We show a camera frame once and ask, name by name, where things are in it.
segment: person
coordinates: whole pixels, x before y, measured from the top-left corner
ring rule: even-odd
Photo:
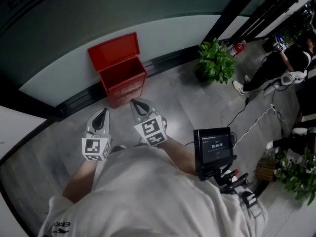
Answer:
[[[267,80],[272,80],[282,76],[286,70],[289,72],[303,72],[309,65],[311,58],[315,54],[316,37],[314,34],[309,34],[304,37],[301,46],[297,44],[291,45],[289,49],[283,52],[272,52],[268,55],[267,60],[258,69],[252,80],[245,75],[245,84],[238,81],[233,81],[234,88],[244,95],[249,91],[258,89]]]
[[[308,148],[312,154],[316,155],[316,133],[306,131],[301,135],[293,134],[288,138],[270,141],[266,145],[266,149],[269,150],[271,148],[275,148],[276,153],[278,153],[278,148],[282,148],[283,150],[291,149],[293,152],[296,152],[302,156],[305,153],[305,148]]]
[[[84,161],[61,196],[49,202],[39,237],[260,236],[268,216],[241,207],[195,176],[195,154],[172,138],[159,148],[138,146],[111,153],[96,178]]]

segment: white t-shirt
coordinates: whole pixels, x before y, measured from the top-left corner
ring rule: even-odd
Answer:
[[[109,155],[95,187],[76,204],[52,197],[39,237],[254,236],[237,195],[183,173],[157,148]]]

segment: black pants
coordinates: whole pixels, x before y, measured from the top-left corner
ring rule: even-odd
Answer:
[[[309,137],[307,135],[296,135],[294,137],[273,141],[274,148],[281,147],[283,150],[291,149],[293,152],[296,152],[300,155],[304,155],[306,147],[312,147],[312,145],[309,144]]]
[[[243,91],[255,90],[263,85],[267,80],[272,80],[282,76],[284,72],[285,71],[277,69],[272,62],[266,61],[258,69],[252,80],[243,86]]]

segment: white sneaker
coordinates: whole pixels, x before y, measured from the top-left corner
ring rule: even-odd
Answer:
[[[234,80],[233,86],[234,86],[235,90],[237,90],[240,93],[240,95],[243,96],[245,94],[245,92],[243,91],[243,85],[241,83]]]
[[[268,142],[266,145],[266,150],[269,150],[271,148],[273,148],[273,141]]]
[[[245,83],[249,83],[250,82],[250,78],[247,75],[244,75],[243,79],[245,80]]]

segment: monitor screen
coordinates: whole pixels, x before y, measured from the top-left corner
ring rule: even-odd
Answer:
[[[209,163],[230,156],[230,135],[220,134],[202,137],[203,162]]]

